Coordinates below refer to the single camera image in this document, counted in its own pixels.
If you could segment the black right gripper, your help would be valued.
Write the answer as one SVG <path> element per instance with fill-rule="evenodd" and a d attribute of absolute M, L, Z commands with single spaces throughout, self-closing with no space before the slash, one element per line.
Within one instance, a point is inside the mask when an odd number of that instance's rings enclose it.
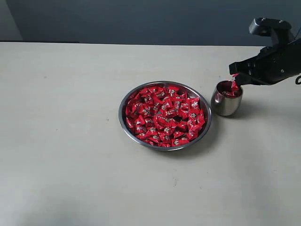
<path fill-rule="evenodd" d="M 264 47 L 257 57 L 229 65 L 235 84 L 259 85 L 250 75 L 263 84 L 273 85 L 301 73 L 301 40 L 297 39 L 283 46 Z"/>

